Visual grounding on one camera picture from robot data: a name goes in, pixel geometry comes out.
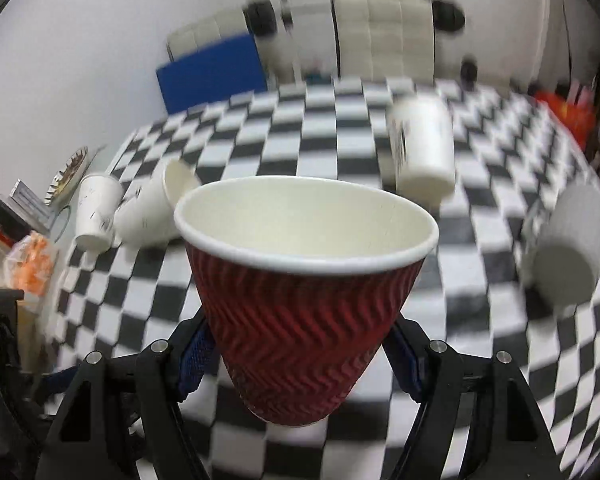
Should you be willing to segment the white quilted chair centre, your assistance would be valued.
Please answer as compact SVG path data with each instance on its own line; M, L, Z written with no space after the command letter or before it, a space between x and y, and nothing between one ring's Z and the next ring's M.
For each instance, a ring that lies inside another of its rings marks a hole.
M335 27L340 78L434 80L436 40L431 25L344 23Z

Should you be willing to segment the grey plastic cup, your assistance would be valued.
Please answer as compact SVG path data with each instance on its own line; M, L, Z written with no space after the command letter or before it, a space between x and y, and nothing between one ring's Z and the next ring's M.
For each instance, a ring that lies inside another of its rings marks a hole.
M536 200L521 228L522 280L552 309L590 300L600 278L600 188L573 181L552 209Z

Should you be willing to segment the orange snack packet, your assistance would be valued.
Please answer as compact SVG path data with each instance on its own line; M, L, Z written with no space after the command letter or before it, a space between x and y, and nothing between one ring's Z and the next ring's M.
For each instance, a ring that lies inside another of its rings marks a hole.
M54 272L57 249L46 236L32 231L12 246L3 261L5 283L42 297Z

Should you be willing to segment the small barbell on floor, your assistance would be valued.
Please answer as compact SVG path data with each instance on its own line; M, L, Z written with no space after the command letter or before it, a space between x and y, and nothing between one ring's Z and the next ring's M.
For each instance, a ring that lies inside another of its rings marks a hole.
M472 86L478 79L478 64L477 60L471 56L466 55L460 63L460 81L466 86Z

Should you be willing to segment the white paper cup far left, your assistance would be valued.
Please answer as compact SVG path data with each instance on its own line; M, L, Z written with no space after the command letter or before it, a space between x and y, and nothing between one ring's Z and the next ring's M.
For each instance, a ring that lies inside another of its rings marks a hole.
M76 247L84 252L106 252L114 239L114 213L121 203L123 188L109 174L89 174L78 189L76 204Z

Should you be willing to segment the white quilted chair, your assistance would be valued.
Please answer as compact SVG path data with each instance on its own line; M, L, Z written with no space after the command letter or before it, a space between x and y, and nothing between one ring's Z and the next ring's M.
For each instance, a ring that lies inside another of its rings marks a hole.
M434 80L436 40L431 25L344 23L335 27L340 78Z
M248 32L242 8L222 10L208 18L185 25L166 38L171 62L217 42L242 36Z

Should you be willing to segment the barbell with black plates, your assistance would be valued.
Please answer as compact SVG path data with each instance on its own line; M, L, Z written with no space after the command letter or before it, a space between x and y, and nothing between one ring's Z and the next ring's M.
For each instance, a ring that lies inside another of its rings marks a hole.
M294 13L321 14L329 11L335 27L344 23L431 25L435 32L456 34L465 28L464 11L450 0L330 0L324 4L292 6L276 10L271 0L252 0L243 8L250 34L256 37L273 36L278 21L292 26Z

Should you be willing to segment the red orange plastic bag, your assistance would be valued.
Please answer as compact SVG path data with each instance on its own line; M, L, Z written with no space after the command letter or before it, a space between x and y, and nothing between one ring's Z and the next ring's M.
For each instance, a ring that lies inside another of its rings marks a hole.
M584 151L588 137L596 125L590 108L565 101L555 93L539 90L533 95L536 102L545 103L557 119L570 131L579 148Z

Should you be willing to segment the white paper cup centre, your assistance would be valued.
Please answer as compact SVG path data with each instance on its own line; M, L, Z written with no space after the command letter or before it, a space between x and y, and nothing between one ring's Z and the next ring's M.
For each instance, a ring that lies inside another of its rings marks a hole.
M435 94L411 94L388 109L396 192L421 205L439 206L455 188L453 121Z

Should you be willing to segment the patterned snack plate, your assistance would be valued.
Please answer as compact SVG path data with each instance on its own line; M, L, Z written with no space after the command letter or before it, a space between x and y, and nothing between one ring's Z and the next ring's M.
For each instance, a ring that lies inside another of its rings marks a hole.
M58 208L67 203L74 188L80 183L89 161L87 146L76 150L54 175L43 197L44 205Z

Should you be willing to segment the white paper cup lying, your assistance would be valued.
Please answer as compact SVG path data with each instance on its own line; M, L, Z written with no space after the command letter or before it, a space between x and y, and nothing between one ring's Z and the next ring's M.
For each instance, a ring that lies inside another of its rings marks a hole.
M178 201L200 186L193 169L181 160L160 164L114 213L114 234L123 244L142 248L178 237L174 210Z

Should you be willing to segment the white quilted chair left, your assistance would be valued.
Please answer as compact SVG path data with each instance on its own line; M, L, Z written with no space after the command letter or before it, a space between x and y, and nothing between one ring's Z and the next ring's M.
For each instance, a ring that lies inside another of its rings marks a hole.
M222 10L208 18L185 25L166 38L171 62L217 42L242 36L248 32L242 8Z

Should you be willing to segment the red ribbed paper cup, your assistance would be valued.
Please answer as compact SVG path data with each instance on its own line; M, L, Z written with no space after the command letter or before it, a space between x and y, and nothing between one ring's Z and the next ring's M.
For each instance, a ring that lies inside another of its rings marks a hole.
M174 222L234 387L283 426L338 408L439 241L434 217L406 198L310 177L201 185Z

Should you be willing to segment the black white checkered tablecloth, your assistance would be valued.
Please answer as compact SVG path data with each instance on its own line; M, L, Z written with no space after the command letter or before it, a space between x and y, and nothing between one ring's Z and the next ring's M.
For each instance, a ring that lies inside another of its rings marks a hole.
M126 195L172 159L202 182L296 174L386 188L386 110L411 86L345 79L197 107L132 132L107 170ZM452 81L434 90L453 116L456 185L436 212L439 246L403 312L460 353L507 351L539 403L562 473L580 478L600 458L600 279L587 304L547 318L518 283L517 249L529 207L552 206L570 181L593 180L594 172L570 133L523 96L465 92ZM179 242L114 246L96 257L73 249L56 307L56 362L139 352L199 305ZM212 478L385 479L417 406L378 354L347 401L310 426L253 416L219 360L182 410Z

